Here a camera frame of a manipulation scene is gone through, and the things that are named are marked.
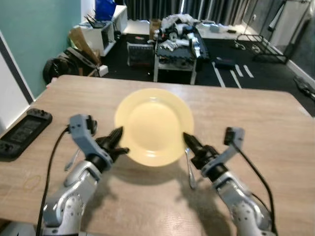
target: wooden table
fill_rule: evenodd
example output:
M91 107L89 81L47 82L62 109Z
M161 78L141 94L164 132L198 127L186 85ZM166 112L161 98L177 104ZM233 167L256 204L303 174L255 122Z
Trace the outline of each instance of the wooden table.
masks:
M62 76L34 102L33 107L52 113L53 122L16 161L0 163L0 218L37 223L48 159L70 116L92 115L99 124L96 137L104 136L114 128L119 103L133 91L152 87L185 100L194 116L195 135L220 152L226 148L225 128L243 127L244 152L273 191L279 235L314 235L315 123L292 95L76 76ZM64 165L76 149L65 135L53 162L49 194L62 184ZM239 155L227 166L268 202L262 184ZM196 191L189 188L184 157L163 168L120 157L103 175L82 230L110 236L236 235L211 183L193 171L199 180Z

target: blue object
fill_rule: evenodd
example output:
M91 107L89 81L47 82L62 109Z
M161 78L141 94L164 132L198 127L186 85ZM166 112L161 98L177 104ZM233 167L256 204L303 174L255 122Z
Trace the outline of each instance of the blue object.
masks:
M95 18L98 21L111 21L116 9L113 0L95 0Z

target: floor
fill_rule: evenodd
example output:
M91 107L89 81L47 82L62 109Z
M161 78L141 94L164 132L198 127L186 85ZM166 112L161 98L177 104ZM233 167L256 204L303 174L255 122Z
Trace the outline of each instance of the floor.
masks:
M244 32L245 30L242 25L235 27L235 29L238 33ZM286 65L253 62L251 50L242 51L232 49L234 44L233 39L235 39L238 34L211 33L202 26L199 27L199 31L207 45L210 62L204 63L202 71L197 73L196 85L286 91L291 93L302 104L304 107L304 109L301 109L302 113L315 116L314 102L305 97L297 89L293 81L295 74ZM102 60L103 64L107 65L109 68L109 73L106 74L105 77L153 81L152 68L129 67L126 64L126 42L134 42L136 35L141 35L143 38L142 41L146 42L149 33L149 23L147 21L137 22L129 20L124 33L128 34L123 35L110 53ZM239 65L244 76L239 76L236 69L233 69L233 72L223 69L216 71L211 63L216 57L234 60ZM244 65L247 66L248 70L252 73L253 78L249 76ZM158 81L164 83L189 84L190 75L190 72L160 70Z

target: cardboard box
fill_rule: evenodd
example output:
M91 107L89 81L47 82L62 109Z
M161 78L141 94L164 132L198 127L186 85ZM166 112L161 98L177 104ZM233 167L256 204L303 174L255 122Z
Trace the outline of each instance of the cardboard box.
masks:
M79 50L88 54L93 59L94 63L96 63L97 65L101 64L99 52L94 53L93 50L89 47L89 45L85 41L80 27L73 28L69 33L69 38Z
M154 31L161 28L162 21L160 19L151 19L150 20L150 35L149 39L153 39Z

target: black bag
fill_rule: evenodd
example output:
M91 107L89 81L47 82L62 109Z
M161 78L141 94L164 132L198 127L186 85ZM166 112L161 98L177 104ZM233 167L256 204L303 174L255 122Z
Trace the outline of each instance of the black bag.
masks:
M79 68L82 69L82 74L87 76L98 66L84 52L69 47L57 58L49 59L46 62L43 70L44 81L49 84L54 77L79 75Z
M75 61L62 56L49 59L43 70L43 78L46 84L51 83L54 77L61 75L79 75L79 68Z

